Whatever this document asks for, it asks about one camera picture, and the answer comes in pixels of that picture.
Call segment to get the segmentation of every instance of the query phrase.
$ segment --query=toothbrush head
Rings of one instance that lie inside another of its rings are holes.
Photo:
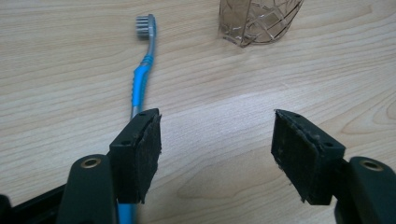
[[[155,18],[152,14],[136,17],[136,32],[139,39],[150,39],[156,35]]]

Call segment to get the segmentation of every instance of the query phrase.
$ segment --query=table surface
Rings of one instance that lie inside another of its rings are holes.
[[[130,115],[132,71],[158,48],[145,108],[163,114],[163,154],[140,223],[334,223],[270,153],[274,109],[304,115],[396,169],[396,2],[304,1],[288,33],[238,48],[218,37],[219,1],[0,4],[0,186],[19,204],[106,154]]]

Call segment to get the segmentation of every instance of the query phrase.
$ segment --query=glass cup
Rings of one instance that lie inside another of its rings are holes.
[[[219,34],[239,47],[276,42],[304,0],[220,0]]]

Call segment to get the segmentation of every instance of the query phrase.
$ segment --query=blue toothbrush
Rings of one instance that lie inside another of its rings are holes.
[[[153,15],[139,16],[136,18],[136,33],[139,39],[148,39],[149,46],[146,56],[140,65],[134,70],[134,85],[132,87],[132,112],[131,119],[142,111],[143,100],[145,97],[146,82],[148,81],[149,71],[154,62],[155,37],[157,35],[155,18]],[[119,222],[120,224],[132,224],[136,215],[136,204],[119,203]]]
[[[139,39],[148,39],[148,52],[140,65],[134,70],[134,85],[132,90],[131,119],[142,111],[145,97],[146,82],[154,61],[156,24],[153,15],[139,16],[136,18],[136,32]]]

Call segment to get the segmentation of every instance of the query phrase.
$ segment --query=toothbrush bristles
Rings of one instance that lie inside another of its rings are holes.
[[[136,33],[139,38],[149,38],[149,17],[138,16],[136,17]]]

